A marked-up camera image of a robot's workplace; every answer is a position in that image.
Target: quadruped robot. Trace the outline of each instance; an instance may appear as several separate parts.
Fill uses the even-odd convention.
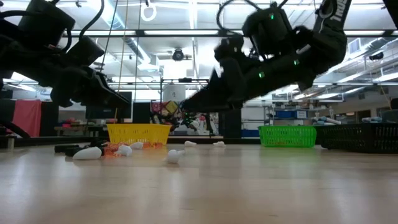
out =
[[[317,75],[343,61],[347,47],[343,27],[351,0],[323,0],[312,30],[291,27],[282,9],[286,2],[257,8],[243,24],[243,35],[221,41],[215,49],[215,59],[223,69],[221,76],[214,70],[209,84],[185,100],[183,109],[239,109],[247,100],[293,83],[303,91],[312,86]],[[244,37],[250,38],[262,61],[242,53]]]
[[[113,108],[129,106],[127,99],[110,89],[103,73],[89,67],[104,51],[84,33],[100,18],[104,1],[71,49],[75,21],[56,7],[58,1],[31,0],[26,11],[0,12],[0,87],[3,78],[18,72],[41,86],[52,87],[51,99],[63,107],[71,106],[72,101]],[[220,7],[217,18],[232,1]],[[245,1],[257,11],[244,22],[243,35],[223,39],[217,46],[215,59],[223,69],[220,77],[214,70],[209,84],[182,102],[184,111],[207,113],[241,108],[247,100],[292,83],[305,90],[317,75],[343,61],[347,47],[343,27],[351,0],[323,0],[316,10],[313,29],[290,25],[282,9],[288,0],[279,5],[274,2],[267,9]],[[387,9],[392,15],[391,7]],[[4,19],[10,16],[22,19],[14,25]],[[219,19],[217,23],[221,30],[232,32],[222,27]],[[60,49],[57,45],[65,31],[68,42]],[[244,38],[250,39],[255,54],[242,53]]]

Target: black basket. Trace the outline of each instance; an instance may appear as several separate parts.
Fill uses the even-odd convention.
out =
[[[317,143],[327,149],[398,153],[398,124],[368,123],[316,126]]]

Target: wooden floor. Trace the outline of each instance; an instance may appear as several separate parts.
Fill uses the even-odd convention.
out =
[[[169,149],[182,149],[170,145]],[[398,223],[398,156],[230,145],[71,161],[0,153],[0,223]]]

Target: white plastic piece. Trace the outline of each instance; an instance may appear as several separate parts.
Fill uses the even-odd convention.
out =
[[[226,144],[223,141],[214,142],[213,145],[215,147],[226,147]]]
[[[181,156],[183,156],[183,155],[185,154],[185,150],[180,150],[180,151],[178,151],[177,153],[178,153],[178,154],[180,155],[180,157],[181,157]]]
[[[101,150],[98,147],[90,147],[87,149],[83,149],[78,151],[73,159],[75,160],[94,160],[99,159],[101,157]]]
[[[116,154],[120,154],[122,156],[130,156],[132,154],[132,149],[129,146],[119,146],[119,149],[117,152],[115,152]]]
[[[186,142],[184,143],[184,146],[185,146],[185,147],[195,147],[196,145],[197,145],[196,143],[191,142],[191,141],[186,141]]]
[[[169,153],[167,153],[167,162],[176,164],[180,160],[181,154],[177,152],[177,150],[170,150]]]
[[[142,149],[144,147],[144,143],[142,142],[135,142],[130,145],[131,149]]]

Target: green basket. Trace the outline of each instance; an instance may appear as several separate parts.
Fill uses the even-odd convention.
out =
[[[313,147],[317,138],[313,126],[260,126],[259,134],[265,147]]]

